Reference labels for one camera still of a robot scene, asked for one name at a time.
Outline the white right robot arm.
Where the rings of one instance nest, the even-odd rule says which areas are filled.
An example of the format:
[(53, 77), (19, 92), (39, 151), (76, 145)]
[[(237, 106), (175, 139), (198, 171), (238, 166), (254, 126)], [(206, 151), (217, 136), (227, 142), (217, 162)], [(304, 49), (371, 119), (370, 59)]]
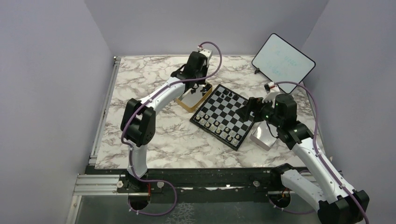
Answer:
[(324, 156), (316, 136), (297, 120), (297, 104), (291, 95), (279, 94), (269, 102), (250, 97), (236, 114), (243, 121), (252, 118), (276, 127), (278, 139), (301, 159), (317, 182), (313, 184), (286, 163), (271, 170), (269, 183), (272, 188), (286, 187), (296, 192), (316, 211), (323, 224), (368, 221), (365, 213), (369, 202), (367, 193), (357, 191)]

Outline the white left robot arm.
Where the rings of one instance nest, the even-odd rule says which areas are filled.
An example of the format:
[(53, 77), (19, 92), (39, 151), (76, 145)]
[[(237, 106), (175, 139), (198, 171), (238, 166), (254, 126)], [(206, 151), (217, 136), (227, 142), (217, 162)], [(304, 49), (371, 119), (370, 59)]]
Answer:
[(146, 188), (143, 175), (148, 170), (147, 149), (156, 132), (156, 116), (172, 100), (205, 82), (211, 57), (211, 50), (193, 51), (187, 63), (172, 72), (160, 88), (140, 100), (131, 98), (127, 102), (120, 126), (121, 142), (128, 146), (124, 188), (137, 192)]

